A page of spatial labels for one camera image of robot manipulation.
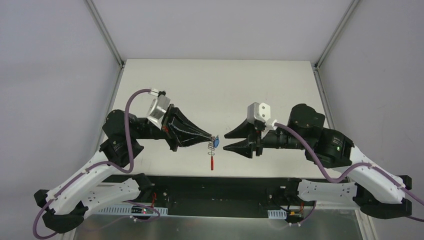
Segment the metal key holder red handle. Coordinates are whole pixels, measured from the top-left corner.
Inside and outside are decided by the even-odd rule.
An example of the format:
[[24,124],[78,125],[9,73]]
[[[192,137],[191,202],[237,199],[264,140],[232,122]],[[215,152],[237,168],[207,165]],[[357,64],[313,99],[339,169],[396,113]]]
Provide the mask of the metal key holder red handle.
[[216,137],[212,136],[211,140],[208,143],[208,155],[210,156],[210,170],[213,171],[214,170],[214,156],[215,156],[215,142],[216,142]]

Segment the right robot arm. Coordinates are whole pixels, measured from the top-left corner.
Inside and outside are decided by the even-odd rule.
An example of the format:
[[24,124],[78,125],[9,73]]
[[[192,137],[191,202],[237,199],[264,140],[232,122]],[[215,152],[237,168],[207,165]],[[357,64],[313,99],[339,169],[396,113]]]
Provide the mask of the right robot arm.
[[246,119],[225,134],[235,143],[224,150],[246,158],[260,156],[264,149],[303,150],[305,158],[317,165],[324,182],[291,178],[271,193],[284,211],[290,205],[329,202],[358,208],[377,219],[412,215],[412,202],[405,196],[412,188],[408,175],[393,175],[366,157],[343,133],[324,126],[325,116],[300,103],[290,112],[287,124],[271,118],[265,103],[252,103]]

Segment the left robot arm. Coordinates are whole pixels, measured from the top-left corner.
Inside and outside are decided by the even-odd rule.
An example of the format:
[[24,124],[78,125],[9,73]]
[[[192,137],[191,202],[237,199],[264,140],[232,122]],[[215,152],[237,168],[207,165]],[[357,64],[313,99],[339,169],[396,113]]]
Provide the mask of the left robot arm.
[[106,178],[133,170],[135,157],[144,149],[139,140],[165,140],[172,151],[215,140],[173,105],[158,121],[155,124],[152,117],[137,117],[119,109],[111,111],[102,127],[107,138],[98,152],[58,187],[40,189],[34,194],[41,209],[37,218],[55,234],[64,234],[102,208],[119,202],[149,201],[153,184],[144,173],[133,175],[106,191],[94,190]]

